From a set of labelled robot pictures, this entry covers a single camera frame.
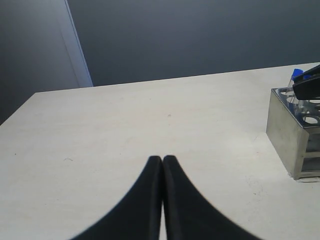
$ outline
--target table surface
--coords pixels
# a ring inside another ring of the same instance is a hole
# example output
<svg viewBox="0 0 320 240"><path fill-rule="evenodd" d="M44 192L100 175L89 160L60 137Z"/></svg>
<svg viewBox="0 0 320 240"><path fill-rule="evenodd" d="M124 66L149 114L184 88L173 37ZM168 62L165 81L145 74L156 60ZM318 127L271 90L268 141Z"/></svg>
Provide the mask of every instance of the table surface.
<svg viewBox="0 0 320 240"><path fill-rule="evenodd" d="M0 126L0 239L73 237L118 203L150 155L168 154L246 230L319 239L320 183L290 178L265 133L270 90L295 67L34 94Z"/></svg>

